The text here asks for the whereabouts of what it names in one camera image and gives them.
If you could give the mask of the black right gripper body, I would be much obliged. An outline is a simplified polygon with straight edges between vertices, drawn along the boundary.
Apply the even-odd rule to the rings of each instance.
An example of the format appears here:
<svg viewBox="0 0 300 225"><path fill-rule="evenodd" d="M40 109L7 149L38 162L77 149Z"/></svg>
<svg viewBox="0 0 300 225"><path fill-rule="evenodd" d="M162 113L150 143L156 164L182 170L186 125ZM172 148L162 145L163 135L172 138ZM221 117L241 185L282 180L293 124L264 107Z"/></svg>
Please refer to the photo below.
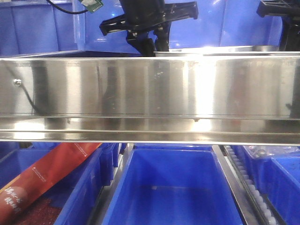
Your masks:
<svg viewBox="0 0 300 225"><path fill-rule="evenodd" d="M262 18L265 16L281 18L280 51L300 50L300 2L298 0L262 0L256 13Z"/></svg>

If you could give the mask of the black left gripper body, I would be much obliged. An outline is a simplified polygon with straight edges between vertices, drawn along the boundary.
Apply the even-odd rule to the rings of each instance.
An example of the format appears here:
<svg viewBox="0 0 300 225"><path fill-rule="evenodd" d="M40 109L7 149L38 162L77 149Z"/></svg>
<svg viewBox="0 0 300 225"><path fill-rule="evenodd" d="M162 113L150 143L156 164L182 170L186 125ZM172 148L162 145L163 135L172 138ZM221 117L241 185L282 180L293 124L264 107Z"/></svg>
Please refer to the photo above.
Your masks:
<svg viewBox="0 0 300 225"><path fill-rule="evenodd" d="M104 36L125 30L126 42L142 56L155 56L155 51L169 51L172 22L198 18L196 1L121 0L120 5L124 13L102 21L99 28Z"/></svg>

